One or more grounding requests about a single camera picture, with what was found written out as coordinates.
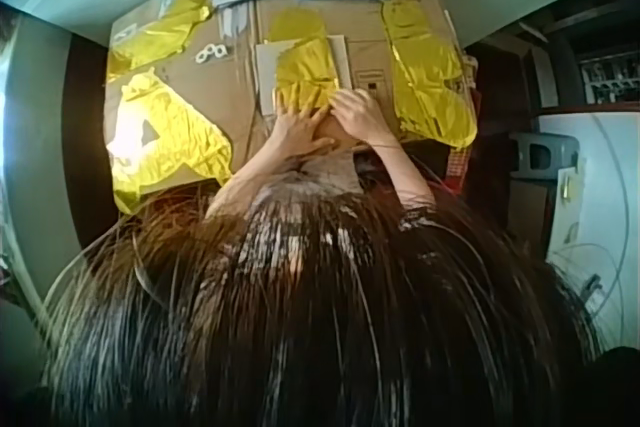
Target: dark hair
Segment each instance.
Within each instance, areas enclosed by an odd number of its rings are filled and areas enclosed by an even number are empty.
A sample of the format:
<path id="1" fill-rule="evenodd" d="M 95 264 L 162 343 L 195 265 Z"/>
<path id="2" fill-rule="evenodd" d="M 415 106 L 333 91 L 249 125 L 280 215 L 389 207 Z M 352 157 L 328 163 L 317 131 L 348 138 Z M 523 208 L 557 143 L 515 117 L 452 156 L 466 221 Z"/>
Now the dark hair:
<path id="1" fill-rule="evenodd" d="M 269 195 L 119 229 L 55 313 L 65 425 L 559 425 L 598 353 L 552 267 L 453 200 Z"/>

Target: yellow foil balloon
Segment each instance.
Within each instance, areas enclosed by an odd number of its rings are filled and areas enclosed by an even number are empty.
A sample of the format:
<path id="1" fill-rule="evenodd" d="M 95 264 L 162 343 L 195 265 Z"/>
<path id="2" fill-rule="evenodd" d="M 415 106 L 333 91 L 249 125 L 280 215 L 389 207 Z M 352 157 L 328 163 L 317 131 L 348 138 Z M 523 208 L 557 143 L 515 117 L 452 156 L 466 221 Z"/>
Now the yellow foil balloon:
<path id="1" fill-rule="evenodd" d="M 194 27 L 211 15 L 209 0 L 174 0 L 167 13 L 109 51 L 107 81 L 182 52 Z"/>
<path id="2" fill-rule="evenodd" d="M 143 143 L 145 123 L 158 137 Z M 231 143 L 222 131 L 164 84 L 151 69 L 133 76 L 122 89 L 112 157 L 118 208 L 131 214 L 140 189 L 174 174 L 182 165 L 204 178 L 225 183 L 231 177 Z"/>
<path id="3" fill-rule="evenodd" d="M 463 79 L 458 54 L 430 29 L 415 0 L 390 0 L 382 16 L 393 53 L 393 92 L 401 128 L 453 147 L 477 134 L 475 112 L 450 86 Z"/>
<path id="4" fill-rule="evenodd" d="M 313 95 L 320 90 L 315 105 L 329 104 L 329 97 L 338 88 L 338 73 L 326 37 L 303 39 L 286 50 L 276 66 L 276 88 L 284 95 L 285 105 L 291 105 L 299 89 L 300 106 L 308 106 Z"/>
<path id="5" fill-rule="evenodd" d="M 326 37 L 324 21 L 317 12 L 298 7 L 286 9 L 273 19 L 267 42 L 304 39 L 306 37 Z"/>
<path id="6" fill-rule="evenodd" d="M 276 89 L 282 92 L 285 105 L 292 103 L 298 89 L 299 105 L 307 106 L 317 90 L 320 95 L 311 107 L 328 105 L 339 82 L 320 14 L 295 7 L 280 12 L 273 19 L 268 42 L 297 39 L 301 40 L 278 57 Z"/>

